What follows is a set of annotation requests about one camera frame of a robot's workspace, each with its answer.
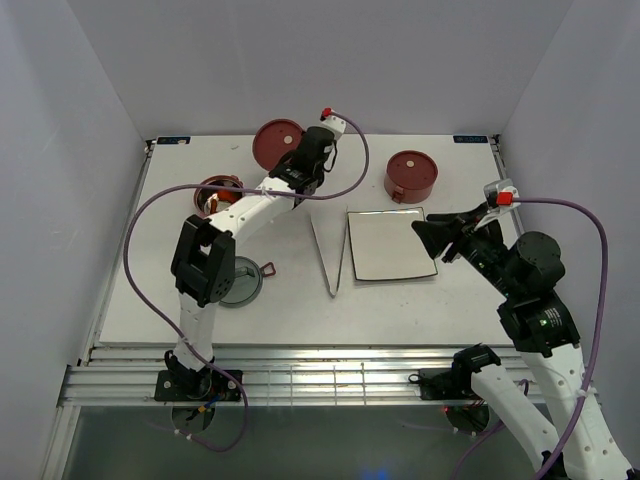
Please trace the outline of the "dark red lid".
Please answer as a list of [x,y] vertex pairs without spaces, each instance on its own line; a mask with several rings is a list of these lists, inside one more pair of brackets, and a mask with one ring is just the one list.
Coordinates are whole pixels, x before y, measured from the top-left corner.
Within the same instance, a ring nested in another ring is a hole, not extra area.
[[403,150],[389,159],[386,175],[397,186],[424,189],[435,183],[438,177],[438,167],[426,153]]
[[257,164],[272,170],[283,157],[299,143],[303,128],[290,119],[274,119],[264,124],[255,134],[252,154]]

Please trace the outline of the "pink lunch bowl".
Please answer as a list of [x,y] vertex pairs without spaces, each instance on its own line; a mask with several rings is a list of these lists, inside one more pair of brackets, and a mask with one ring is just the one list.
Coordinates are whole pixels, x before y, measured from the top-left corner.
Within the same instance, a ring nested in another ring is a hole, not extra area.
[[384,178],[384,189],[392,201],[399,204],[417,204],[428,199],[437,180],[434,176],[417,177],[416,188],[409,188],[400,181],[394,180],[389,174]]
[[193,195],[193,203],[200,217],[213,215],[240,200],[244,193],[243,183],[237,176],[216,175],[202,182],[206,188],[199,188]]

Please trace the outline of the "metal tongs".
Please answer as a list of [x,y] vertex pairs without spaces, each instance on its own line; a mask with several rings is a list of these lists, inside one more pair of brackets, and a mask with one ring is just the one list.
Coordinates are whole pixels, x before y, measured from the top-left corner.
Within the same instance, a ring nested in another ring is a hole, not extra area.
[[335,300],[341,286],[348,234],[348,208],[316,208],[309,214],[313,245],[327,295]]

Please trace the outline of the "red chicken drumstick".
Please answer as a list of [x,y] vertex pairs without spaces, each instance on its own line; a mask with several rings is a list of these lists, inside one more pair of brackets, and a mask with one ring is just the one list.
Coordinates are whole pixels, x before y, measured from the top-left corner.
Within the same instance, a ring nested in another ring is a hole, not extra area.
[[227,203],[235,203],[242,197],[241,192],[232,191],[229,189],[219,189],[216,194],[216,199],[218,201],[227,202]]

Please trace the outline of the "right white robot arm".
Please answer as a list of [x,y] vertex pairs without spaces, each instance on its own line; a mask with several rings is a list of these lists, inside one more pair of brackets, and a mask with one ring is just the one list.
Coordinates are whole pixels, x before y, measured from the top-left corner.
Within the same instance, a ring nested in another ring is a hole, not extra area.
[[564,276],[561,250],[550,236],[522,234],[506,246],[497,221],[483,210],[434,214],[411,227],[428,255],[466,260],[504,298],[500,323],[529,368],[548,409],[531,403],[488,346],[455,354],[446,382],[477,396],[518,441],[538,479],[636,479],[638,469],[614,440],[595,394],[573,318],[555,292]]

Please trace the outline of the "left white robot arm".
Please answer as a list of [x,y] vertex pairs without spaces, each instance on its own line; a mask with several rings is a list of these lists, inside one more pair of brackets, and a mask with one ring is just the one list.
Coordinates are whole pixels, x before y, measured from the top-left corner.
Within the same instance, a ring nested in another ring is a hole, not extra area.
[[190,399],[205,397],[212,376],[205,366],[214,358],[212,334],[218,302],[235,280],[236,247],[277,216],[315,194],[325,177],[325,163],[346,123],[332,115],[308,128],[258,185],[225,210],[183,224],[171,273],[179,293],[179,328],[184,337],[165,354],[172,382]]

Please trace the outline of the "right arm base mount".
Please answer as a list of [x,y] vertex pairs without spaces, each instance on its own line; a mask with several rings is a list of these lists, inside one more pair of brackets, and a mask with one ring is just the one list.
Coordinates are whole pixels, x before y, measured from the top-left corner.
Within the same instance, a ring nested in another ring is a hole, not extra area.
[[471,377],[453,369],[432,375],[428,369],[419,369],[408,376],[408,382],[419,389],[421,400],[478,400],[471,389]]

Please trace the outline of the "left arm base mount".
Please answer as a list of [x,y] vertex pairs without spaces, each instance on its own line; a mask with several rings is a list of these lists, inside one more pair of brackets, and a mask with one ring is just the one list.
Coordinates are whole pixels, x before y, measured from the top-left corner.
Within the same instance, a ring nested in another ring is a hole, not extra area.
[[238,402],[241,400],[238,384],[243,380],[243,371],[227,370],[227,373],[233,380],[219,372],[206,370],[194,385],[188,385],[169,370],[163,370],[158,374],[153,398],[158,402],[206,403],[214,398]]

